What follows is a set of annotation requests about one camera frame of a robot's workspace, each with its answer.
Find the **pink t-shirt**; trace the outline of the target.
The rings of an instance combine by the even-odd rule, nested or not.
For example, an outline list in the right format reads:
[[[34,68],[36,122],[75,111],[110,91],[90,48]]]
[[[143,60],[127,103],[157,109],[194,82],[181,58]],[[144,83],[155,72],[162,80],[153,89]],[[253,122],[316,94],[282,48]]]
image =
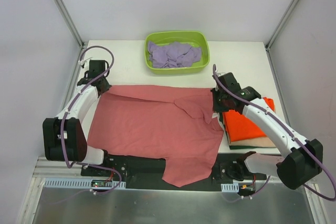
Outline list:
[[[114,86],[98,102],[88,144],[113,155],[162,158],[163,180],[182,187],[210,176],[223,130],[208,88]]]

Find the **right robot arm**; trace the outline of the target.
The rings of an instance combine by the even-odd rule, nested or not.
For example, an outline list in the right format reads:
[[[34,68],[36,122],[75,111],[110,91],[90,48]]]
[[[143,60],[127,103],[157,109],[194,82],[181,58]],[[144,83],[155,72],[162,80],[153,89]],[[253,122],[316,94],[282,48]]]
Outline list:
[[[257,125],[274,143],[280,156],[248,152],[239,159],[236,173],[242,179],[254,173],[278,177],[290,189],[297,189],[319,175],[323,146],[314,139],[297,133],[289,127],[252,87],[241,88],[231,72],[218,76],[213,73],[216,88],[213,110],[234,110]]]

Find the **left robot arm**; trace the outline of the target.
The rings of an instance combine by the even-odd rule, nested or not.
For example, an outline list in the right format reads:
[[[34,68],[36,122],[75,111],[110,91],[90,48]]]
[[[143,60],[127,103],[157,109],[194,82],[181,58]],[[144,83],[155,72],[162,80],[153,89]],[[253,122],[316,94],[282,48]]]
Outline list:
[[[89,146],[82,122],[91,106],[111,85],[107,81],[110,66],[105,60],[90,60],[89,69],[77,82],[73,97],[54,118],[43,121],[45,156],[49,161],[93,164],[99,176],[110,173],[111,164],[105,160],[107,152]]]

